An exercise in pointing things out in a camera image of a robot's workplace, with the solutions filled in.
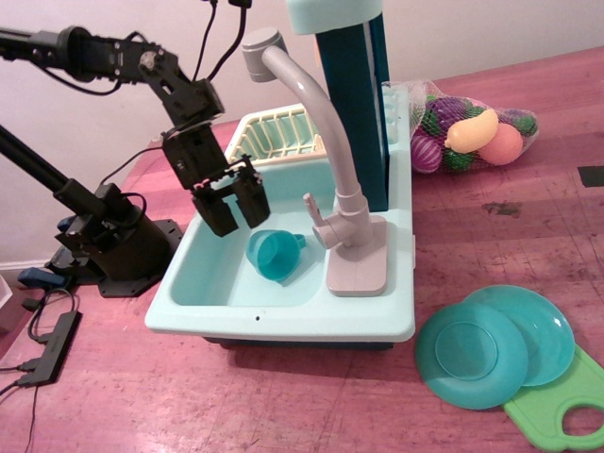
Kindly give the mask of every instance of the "dark teal panel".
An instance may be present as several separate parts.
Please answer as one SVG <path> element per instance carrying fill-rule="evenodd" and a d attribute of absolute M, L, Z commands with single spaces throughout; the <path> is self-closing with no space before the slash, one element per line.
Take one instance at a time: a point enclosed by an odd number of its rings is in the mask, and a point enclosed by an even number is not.
<path fill-rule="evenodd" d="M 378 85 L 377 99 L 379 100 L 381 142 L 384 149 L 384 164 L 386 175 L 386 193 L 388 193 L 388 175 L 390 160 L 388 154 L 388 134 L 386 131 L 386 120 L 384 118 L 384 96 L 381 90 L 381 84 L 390 81 L 388 71 L 388 52 L 386 50 L 386 36 L 384 33 L 384 18 L 380 14 L 377 18 L 369 22 L 371 33 L 371 44 L 374 51 L 374 74 Z"/>
<path fill-rule="evenodd" d="M 316 35 L 329 97 L 338 111 L 355 160 L 357 177 L 372 212 L 388 209 L 374 87 L 363 25 Z"/>

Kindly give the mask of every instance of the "mesh bag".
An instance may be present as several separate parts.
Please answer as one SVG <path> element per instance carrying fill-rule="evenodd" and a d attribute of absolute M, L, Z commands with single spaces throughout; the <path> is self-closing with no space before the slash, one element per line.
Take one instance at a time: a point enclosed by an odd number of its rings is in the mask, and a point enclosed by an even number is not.
<path fill-rule="evenodd" d="M 491 109 L 475 99 L 447 96 L 429 80 L 403 85 L 409 92 L 411 168 L 417 173 L 505 165 L 521 156 L 539 134 L 531 111 Z"/>

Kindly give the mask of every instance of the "teal plate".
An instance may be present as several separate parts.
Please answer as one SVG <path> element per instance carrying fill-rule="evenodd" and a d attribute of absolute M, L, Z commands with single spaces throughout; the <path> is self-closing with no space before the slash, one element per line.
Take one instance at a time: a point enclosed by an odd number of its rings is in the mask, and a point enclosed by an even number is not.
<path fill-rule="evenodd" d="M 542 295 L 519 286 L 495 285 L 468 295 L 464 303 L 478 303 L 505 314 L 525 339 L 528 373 L 524 387 L 559 378 L 575 356 L 575 336 L 564 315 Z"/>
<path fill-rule="evenodd" d="M 446 307 L 422 327 L 415 362 L 444 401 L 481 410 L 510 400 L 527 377 L 529 355 L 518 328 L 485 305 Z"/>

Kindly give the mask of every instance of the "black cable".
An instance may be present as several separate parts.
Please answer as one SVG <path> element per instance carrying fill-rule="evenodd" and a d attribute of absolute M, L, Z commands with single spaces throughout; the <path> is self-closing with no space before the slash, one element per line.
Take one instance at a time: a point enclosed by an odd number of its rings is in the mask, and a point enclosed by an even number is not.
<path fill-rule="evenodd" d="M 247 17 L 246 13 L 247 13 L 247 8 L 241 7 L 241 15 L 240 15 L 240 19 L 239 19 L 239 31 L 237 32 L 237 37 L 235 38 L 235 42 L 233 44 L 231 44 L 231 46 L 227 49 L 225 54 L 222 55 L 221 58 L 218 60 L 218 62 L 216 63 L 216 66 L 214 67 L 214 69 L 212 70 L 210 75 L 208 75 L 208 80 L 213 80 L 216 77 L 216 75 L 218 74 L 218 71 L 220 71 L 220 68 L 223 66 L 223 64 L 225 64 L 225 61 L 227 61 L 228 58 L 233 54 L 233 52 L 235 52 L 235 50 L 237 50 L 237 47 L 239 47 L 239 44 L 241 43 L 241 41 L 243 39 L 243 34 L 245 34 L 245 18 Z"/>
<path fill-rule="evenodd" d="M 143 42 L 149 43 L 149 41 L 147 40 L 147 38 L 145 36 L 143 36 L 143 34 L 139 31 L 133 31 L 132 33 L 130 33 L 128 36 L 125 37 L 126 41 L 132 41 L 134 38 L 136 37 L 141 38 L 141 40 L 143 40 Z"/>
<path fill-rule="evenodd" d="M 34 425 L 36 423 L 36 403 L 38 402 L 38 389 L 40 389 L 40 387 L 36 386 L 36 390 L 34 390 L 34 404 L 31 407 L 31 424 L 29 425 L 29 439 L 27 440 L 27 446 L 25 447 L 24 453 L 27 453 L 27 450 L 29 450 L 29 447 L 31 446 L 31 440 L 34 434 Z"/>
<path fill-rule="evenodd" d="M 25 371 L 26 373 L 33 373 L 36 371 L 36 367 L 40 363 L 40 358 L 37 359 L 29 359 L 28 361 L 24 361 L 20 365 L 10 366 L 9 368 L 0 368 L 0 371 Z"/>
<path fill-rule="evenodd" d="M 146 153 L 147 151 L 154 151 L 156 149 L 161 149 L 161 146 L 153 146 L 150 148 L 145 148 L 142 151 L 139 151 L 138 153 L 136 153 L 134 156 L 132 156 L 130 159 L 128 159 L 126 162 L 124 162 L 122 165 L 120 165 L 116 170 L 114 170 L 113 172 L 109 173 L 107 176 L 105 176 L 102 180 L 101 180 L 101 186 L 103 184 L 105 184 L 107 182 L 107 180 L 112 177 L 117 175 L 118 173 L 120 173 L 122 170 L 124 170 L 124 167 L 126 167 L 131 161 L 133 161 L 135 158 L 137 158 L 138 156 L 140 156 L 143 153 Z"/>
<path fill-rule="evenodd" d="M 19 385 L 18 382 L 18 380 L 15 380 L 14 382 L 11 382 L 9 385 L 7 385 L 4 389 L 0 390 L 0 396 L 8 392 L 10 389 L 17 387 Z"/>
<path fill-rule="evenodd" d="M 134 219 L 132 222 L 119 222 L 117 220 L 112 220 L 112 219 L 105 219 L 107 222 L 110 222 L 111 224 L 115 225 L 116 227 L 119 228 L 133 228 L 136 225 L 139 224 L 139 222 L 144 218 L 144 215 L 147 212 L 147 200 L 144 196 L 142 196 L 140 193 L 136 193 L 136 192 L 128 192 L 128 193 L 122 193 L 122 196 L 125 197 L 129 197 L 129 196 L 138 196 L 139 198 L 141 198 L 141 201 L 143 202 L 143 205 L 141 206 L 141 212 L 139 212 L 139 215 L 137 215 L 136 219 Z"/>
<path fill-rule="evenodd" d="M 197 79 L 197 75 L 199 74 L 199 68 L 201 67 L 201 60 L 204 57 L 204 51 L 206 50 L 206 43 L 208 42 L 208 35 L 210 34 L 210 29 L 212 24 L 214 23 L 214 18 L 216 17 L 216 5 L 218 4 L 217 0 L 210 0 L 211 4 L 211 16 L 208 24 L 206 25 L 206 32 L 204 33 L 204 39 L 201 42 L 201 50 L 199 51 L 199 59 L 197 60 L 197 66 L 195 67 L 195 74 L 193 74 L 193 82 Z"/>
<path fill-rule="evenodd" d="M 138 31 L 133 31 L 132 33 L 130 33 L 128 36 L 125 37 L 125 40 L 132 41 L 134 38 L 137 38 L 137 37 L 141 38 L 141 40 L 143 40 L 143 42 L 149 42 L 147 40 L 147 38 Z M 117 92 L 122 87 L 122 82 L 120 82 L 118 80 L 117 82 L 115 82 L 115 85 L 113 85 L 113 88 L 111 88 L 110 90 L 107 90 L 106 92 L 96 92 L 95 90 L 89 90 L 87 88 L 80 87 L 79 85 L 76 85 L 75 83 L 72 83 L 69 80 L 64 79 L 63 77 L 59 77 L 58 75 L 50 72 L 48 69 L 43 68 L 37 64 L 36 64 L 36 67 L 38 69 L 40 69 L 42 72 L 44 72 L 47 76 L 54 78 L 57 82 L 60 82 L 69 88 L 73 88 L 77 92 L 83 92 L 85 94 L 91 94 L 93 96 L 108 96 L 110 94 Z"/>
<path fill-rule="evenodd" d="M 69 291 L 67 291 L 64 288 L 53 288 L 52 290 L 48 290 L 44 294 L 43 298 L 40 300 L 40 307 L 36 310 L 34 315 L 31 317 L 29 324 L 27 325 L 27 336 L 36 343 L 43 344 L 44 338 L 43 338 L 43 335 L 36 335 L 34 333 L 33 329 L 38 327 L 38 323 L 40 322 L 40 318 L 42 316 L 42 312 L 44 311 L 44 307 L 46 307 L 46 305 L 48 304 L 49 297 L 51 295 L 57 294 L 57 293 L 62 293 L 62 294 L 66 294 L 67 296 L 69 296 L 71 299 L 71 302 L 72 302 L 71 311 L 76 309 L 76 299 L 74 298 L 74 295 L 71 294 Z"/>
<path fill-rule="evenodd" d="M 166 142 L 176 132 L 182 132 L 185 129 L 188 129 L 189 127 L 191 127 L 191 126 L 199 124 L 200 122 L 201 121 L 199 120 L 199 118 L 193 117 L 192 119 L 190 119 L 189 121 L 187 121 L 185 123 L 182 123 L 180 125 L 176 125 L 176 126 L 170 128 L 170 129 L 166 130 L 165 132 L 161 132 L 161 137 Z"/>
<path fill-rule="evenodd" d="M 109 94 L 117 92 L 120 89 L 120 87 L 122 86 L 122 82 L 117 81 L 117 82 L 115 82 L 115 85 L 113 86 L 112 89 L 110 89 L 110 90 L 108 90 L 106 92 L 95 92 L 94 90 L 89 90 L 87 88 L 80 87 L 79 85 L 76 85 L 75 83 L 72 83 L 69 80 L 65 80 L 64 78 L 59 77 L 58 75 L 51 73 L 46 68 L 42 68 L 39 65 L 36 65 L 36 67 L 38 69 L 40 69 L 42 72 L 44 72 L 47 76 L 50 76 L 50 77 L 54 78 L 57 82 L 60 82 L 63 85 L 68 86 L 69 88 L 73 88 L 74 90 L 76 90 L 78 92 L 84 92 L 86 94 L 91 94 L 93 96 L 107 96 Z"/>

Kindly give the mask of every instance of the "orange toy fruit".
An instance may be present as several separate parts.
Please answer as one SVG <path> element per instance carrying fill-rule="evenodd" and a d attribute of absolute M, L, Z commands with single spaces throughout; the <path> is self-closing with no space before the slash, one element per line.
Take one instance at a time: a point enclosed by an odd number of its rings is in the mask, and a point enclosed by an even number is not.
<path fill-rule="evenodd" d="M 522 154 L 522 135 L 514 127 L 500 123 L 490 142 L 478 150 L 478 155 L 493 165 L 507 165 Z"/>

